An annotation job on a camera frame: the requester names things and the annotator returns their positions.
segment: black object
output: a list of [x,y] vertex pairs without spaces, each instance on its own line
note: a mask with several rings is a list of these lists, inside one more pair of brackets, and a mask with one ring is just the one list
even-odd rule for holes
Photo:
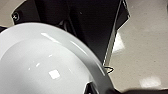
[[86,85],[85,93],[84,94],[98,94],[94,88],[94,85],[92,82],[88,83]]
[[128,19],[124,0],[27,0],[12,15],[15,24],[42,22],[66,30],[84,42],[102,63],[112,33],[116,34]]
[[5,30],[5,29],[7,29],[7,28],[0,26],[0,33],[1,33],[3,30]]

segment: white tile floor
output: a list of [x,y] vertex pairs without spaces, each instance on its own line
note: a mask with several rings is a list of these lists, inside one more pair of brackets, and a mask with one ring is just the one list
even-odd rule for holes
[[118,30],[110,66],[116,89],[168,88],[167,0],[127,0],[130,19]]

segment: floor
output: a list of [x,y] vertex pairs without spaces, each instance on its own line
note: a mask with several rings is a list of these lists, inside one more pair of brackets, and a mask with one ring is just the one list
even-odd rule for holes
[[126,0],[130,19],[118,30],[110,66],[116,89],[168,89],[167,0]]

